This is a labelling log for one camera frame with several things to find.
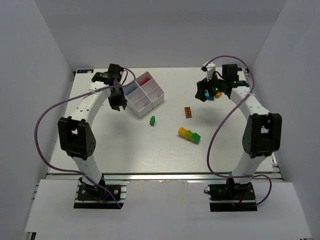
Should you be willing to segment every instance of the green object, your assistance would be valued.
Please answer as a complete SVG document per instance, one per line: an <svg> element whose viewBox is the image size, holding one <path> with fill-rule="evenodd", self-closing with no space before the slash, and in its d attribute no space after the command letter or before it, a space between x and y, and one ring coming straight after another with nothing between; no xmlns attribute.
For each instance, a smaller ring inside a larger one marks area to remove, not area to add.
<svg viewBox="0 0 320 240"><path fill-rule="evenodd" d="M195 132L195 133L192 135L192 137L191 137L190 140L191 140L192 142L198 144L199 141L200 141L200 139L201 139L201 136L200 136L198 133Z"/></svg>
<svg viewBox="0 0 320 240"><path fill-rule="evenodd" d="M152 116L152 117L150 118L150 125L151 125L151 126L154 126L154 125L155 125L155 122L156 122L156 117L155 117L155 116Z"/></svg>

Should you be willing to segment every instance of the orange object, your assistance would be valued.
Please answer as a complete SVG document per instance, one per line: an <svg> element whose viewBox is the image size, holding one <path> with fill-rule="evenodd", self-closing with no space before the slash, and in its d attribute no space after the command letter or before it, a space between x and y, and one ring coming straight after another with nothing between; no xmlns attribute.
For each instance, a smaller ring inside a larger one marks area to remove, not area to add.
<svg viewBox="0 0 320 240"><path fill-rule="evenodd" d="M185 118L186 118L186 119L192 118L191 109L190 109L189 106L187 106L187 107L184 108L184 113L185 113Z"/></svg>
<svg viewBox="0 0 320 240"><path fill-rule="evenodd" d="M221 94L222 94L222 92L218 92L214 97L215 97L216 99L218 99L218 98L220 98Z"/></svg>

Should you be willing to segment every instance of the yellow and green block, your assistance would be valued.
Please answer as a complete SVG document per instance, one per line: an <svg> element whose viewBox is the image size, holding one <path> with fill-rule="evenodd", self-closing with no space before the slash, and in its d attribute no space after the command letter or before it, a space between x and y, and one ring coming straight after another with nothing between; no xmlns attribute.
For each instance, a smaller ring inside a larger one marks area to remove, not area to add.
<svg viewBox="0 0 320 240"><path fill-rule="evenodd" d="M185 139L188 139L196 144L198 144L201 139L201 136L199 134L190 130L186 130L184 127L180 127L178 133Z"/></svg>

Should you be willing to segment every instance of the white panel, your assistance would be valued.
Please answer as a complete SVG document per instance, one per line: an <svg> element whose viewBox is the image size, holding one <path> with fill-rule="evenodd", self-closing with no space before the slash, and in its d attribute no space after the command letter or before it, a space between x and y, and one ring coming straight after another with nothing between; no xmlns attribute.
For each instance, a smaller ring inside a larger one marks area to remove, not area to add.
<svg viewBox="0 0 320 240"><path fill-rule="evenodd" d="M93 124L96 139L94 157L102 173L207 173L208 145L214 131L235 104L223 95L214 101L195 99L197 82L206 73L198 68L133 68L136 76L146 71L154 77L165 94L165 101L143 118L130 109L112 110L108 101L100 108ZM239 78L245 79L243 72ZM95 73L79 73L74 79L71 97L88 91ZM69 102L66 116L81 100ZM191 108L192 118L186 118L185 107ZM155 116L155 126L150 118ZM242 136L246 119L237 110L225 123L213 143L210 162L217 172L231 172L242 153ZM180 127L201 136L194 144L179 136ZM51 163L66 169L77 169L74 161L61 150L59 140ZM273 171L270 158L262 162L259 172Z"/></svg>
<svg viewBox="0 0 320 240"><path fill-rule="evenodd" d="M119 209L73 209L76 180L42 180L26 226L40 240L294 240L310 232L292 183L255 212L210 212L206 183L130 182ZM253 183L258 199L269 183Z"/></svg>
<svg viewBox="0 0 320 240"><path fill-rule="evenodd" d="M314 239L320 239L320 2L285 5L253 65L256 96L283 118L281 173L292 181Z"/></svg>
<svg viewBox="0 0 320 240"><path fill-rule="evenodd" d="M1 1L0 32L0 239L17 240L46 175L35 147L36 121L70 94L73 74L33 0ZM39 128L48 159L65 107L50 112Z"/></svg>
<svg viewBox="0 0 320 240"><path fill-rule="evenodd" d="M195 67L224 54L251 65L286 1L35 2L75 70L107 68L110 63Z"/></svg>

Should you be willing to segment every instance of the small green toy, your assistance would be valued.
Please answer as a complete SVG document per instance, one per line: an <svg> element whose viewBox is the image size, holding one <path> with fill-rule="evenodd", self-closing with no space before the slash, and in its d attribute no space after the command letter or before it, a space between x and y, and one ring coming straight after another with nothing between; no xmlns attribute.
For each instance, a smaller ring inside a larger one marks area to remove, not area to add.
<svg viewBox="0 0 320 240"><path fill-rule="evenodd" d="M156 117L155 117L155 116L152 116L152 117L150 118L150 125L151 125L151 126L154 126L154 125L155 125L155 122L156 122Z"/></svg>

